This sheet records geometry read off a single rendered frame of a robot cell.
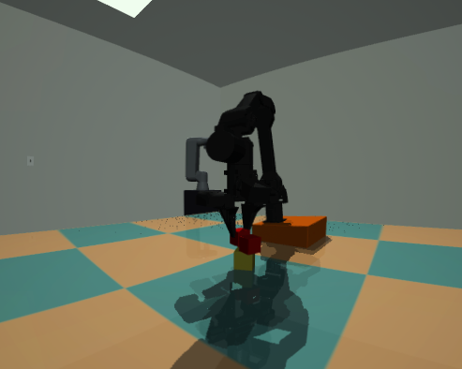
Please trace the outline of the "olive yellow cube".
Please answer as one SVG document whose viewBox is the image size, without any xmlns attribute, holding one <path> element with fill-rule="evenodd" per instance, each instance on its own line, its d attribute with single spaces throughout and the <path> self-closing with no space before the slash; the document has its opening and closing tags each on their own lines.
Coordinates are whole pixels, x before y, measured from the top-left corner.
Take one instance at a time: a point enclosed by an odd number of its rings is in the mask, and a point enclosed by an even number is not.
<svg viewBox="0 0 462 369">
<path fill-rule="evenodd" d="M 233 269 L 253 271 L 255 266 L 255 254 L 247 255 L 239 251 L 239 247 L 234 250 Z"/>
</svg>

